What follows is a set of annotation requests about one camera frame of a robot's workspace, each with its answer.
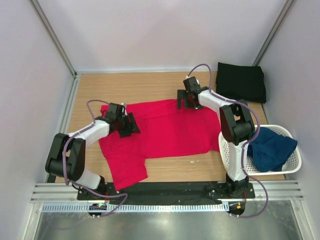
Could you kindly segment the red t shirt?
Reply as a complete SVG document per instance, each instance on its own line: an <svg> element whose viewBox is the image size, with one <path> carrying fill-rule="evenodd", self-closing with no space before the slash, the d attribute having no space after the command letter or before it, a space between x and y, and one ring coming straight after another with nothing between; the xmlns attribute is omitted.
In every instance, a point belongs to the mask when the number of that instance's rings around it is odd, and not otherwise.
<svg viewBox="0 0 320 240"><path fill-rule="evenodd" d="M174 99L129 104L139 133L117 132L99 140L117 191L148 177L146 159L181 157L219 151L218 115L205 107L177 107Z"/></svg>

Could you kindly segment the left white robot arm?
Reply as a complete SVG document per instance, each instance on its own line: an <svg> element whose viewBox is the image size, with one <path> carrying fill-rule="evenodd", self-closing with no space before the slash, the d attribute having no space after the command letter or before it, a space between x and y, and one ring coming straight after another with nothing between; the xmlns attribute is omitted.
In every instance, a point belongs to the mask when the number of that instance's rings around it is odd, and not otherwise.
<svg viewBox="0 0 320 240"><path fill-rule="evenodd" d="M45 171L55 177L64 178L66 185L72 183L89 193L95 200L101 200L107 192L104 177L85 168L86 149L93 143L115 132L119 137L130 137L140 133L134 114L127 112L124 103L108 103L100 116L95 117L89 100L86 103L92 122L71 133L57 133L52 141L45 163Z"/></svg>

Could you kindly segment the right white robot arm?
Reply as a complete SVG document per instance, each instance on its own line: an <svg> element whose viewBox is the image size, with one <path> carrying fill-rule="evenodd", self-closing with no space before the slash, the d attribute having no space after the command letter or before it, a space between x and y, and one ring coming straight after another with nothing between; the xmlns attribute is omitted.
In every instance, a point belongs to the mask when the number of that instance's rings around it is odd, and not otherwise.
<svg viewBox="0 0 320 240"><path fill-rule="evenodd" d="M185 89L177 90L178 109L182 104L189 109L206 107L219 115L221 133L229 149L225 192L229 197L237 198L249 186L246 172L248 141L256 130L251 111L243 101L223 97L207 86L201 87L194 76L187 77L183 84Z"/></svg>

